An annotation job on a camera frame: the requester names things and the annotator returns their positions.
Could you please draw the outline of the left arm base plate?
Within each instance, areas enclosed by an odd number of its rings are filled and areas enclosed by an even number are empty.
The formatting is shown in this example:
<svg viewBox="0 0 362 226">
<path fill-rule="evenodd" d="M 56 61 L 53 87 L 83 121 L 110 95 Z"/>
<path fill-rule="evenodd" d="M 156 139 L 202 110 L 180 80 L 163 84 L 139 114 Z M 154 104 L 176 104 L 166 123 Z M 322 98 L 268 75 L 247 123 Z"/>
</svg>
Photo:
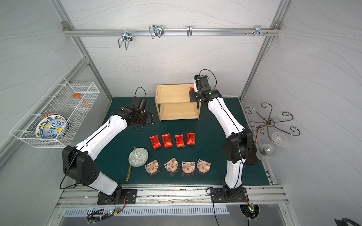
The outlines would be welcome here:
<svg viewBox="0 0 362 226">
<path fill-rule="evenodd" d="M 118 189 L 113 194 L 107 195 L 99 192 L 97 204 L 98 205 L 111 205 L 111 204 L 135 204 L 137 198 L 137 189 Z"/>
</svg>

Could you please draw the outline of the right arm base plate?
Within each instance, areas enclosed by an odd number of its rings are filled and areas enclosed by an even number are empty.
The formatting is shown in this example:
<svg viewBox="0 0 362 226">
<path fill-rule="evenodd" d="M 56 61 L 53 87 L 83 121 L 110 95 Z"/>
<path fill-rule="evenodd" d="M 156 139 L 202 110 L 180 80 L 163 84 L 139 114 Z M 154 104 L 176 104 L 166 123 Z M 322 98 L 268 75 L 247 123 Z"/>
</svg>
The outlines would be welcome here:
<svg viewBox="0 0 362 226">
<path fill-rule="evenodd" d="M 236 189 L 229 189 L 227 186 L 209 187 L 206 192 L 214 203 L 249 202 L 247 190 L 243 186 Z"/>
</svg>

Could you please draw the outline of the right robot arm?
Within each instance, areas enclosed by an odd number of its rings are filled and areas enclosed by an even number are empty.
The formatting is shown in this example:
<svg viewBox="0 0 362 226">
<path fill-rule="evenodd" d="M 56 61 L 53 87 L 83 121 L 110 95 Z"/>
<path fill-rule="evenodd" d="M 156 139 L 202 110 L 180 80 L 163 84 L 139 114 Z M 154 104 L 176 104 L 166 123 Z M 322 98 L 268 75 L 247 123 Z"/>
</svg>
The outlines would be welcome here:
<svg viewBox="0 0 362 226">
<path fill-rule="evenodd" d="M 228 193 L 235 193 L 242 187 L 242 171 L 254 143 L 253 133 L 236 120 L 220 92 L 211 89 L 206 76 L 195 75 L 193 84 L 194 90 L 189 92 L 190 102 L 205 104 L 225 133 L 222 151 L 227 160 L 227 171 L 224 183 Z"/>
</svg>

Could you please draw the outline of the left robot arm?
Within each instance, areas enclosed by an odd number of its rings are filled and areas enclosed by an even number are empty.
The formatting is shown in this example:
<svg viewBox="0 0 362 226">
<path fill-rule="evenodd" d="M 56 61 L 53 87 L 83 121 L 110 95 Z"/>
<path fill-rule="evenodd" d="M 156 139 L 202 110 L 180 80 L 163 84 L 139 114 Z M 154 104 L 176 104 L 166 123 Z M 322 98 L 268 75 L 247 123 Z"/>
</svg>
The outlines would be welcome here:
<svg viewBox="0 0 362 226">
<path fill-rule="evenodd" d="M 108 143 L 128 127 L 137 128 L 155 123 L 154 114 L 145 111 L 146 104 L 146 99 L 134 97 L 130 105 L 116 109 L 84 141 L 74 147 L 66 146 L 62 150 L 64 176 L 109 196 L 121 191 L 122 186 L 102 173 L 95 160 Z"/>
</svg>

